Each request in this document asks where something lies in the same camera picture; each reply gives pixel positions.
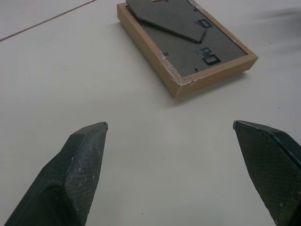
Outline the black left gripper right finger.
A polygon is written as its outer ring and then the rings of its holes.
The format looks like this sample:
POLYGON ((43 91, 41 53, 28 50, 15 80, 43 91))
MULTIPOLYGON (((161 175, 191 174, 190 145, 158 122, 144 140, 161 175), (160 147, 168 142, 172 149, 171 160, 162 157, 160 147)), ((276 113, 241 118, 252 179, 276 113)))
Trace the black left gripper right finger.
POLYGON ((275 225, 301 224, 301 146, 286 132, 253 122, 233 129, 253 185, 275 225))

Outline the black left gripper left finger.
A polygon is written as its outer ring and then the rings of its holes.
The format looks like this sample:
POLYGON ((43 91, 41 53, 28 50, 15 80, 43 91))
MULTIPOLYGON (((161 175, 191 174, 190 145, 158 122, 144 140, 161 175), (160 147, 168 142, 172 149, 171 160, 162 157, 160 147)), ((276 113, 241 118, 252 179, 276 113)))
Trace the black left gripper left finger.
POLYGON ((84 226, 98 186, 108 124, 99 122, 69 136, 39 172, 7 226, 84 226))

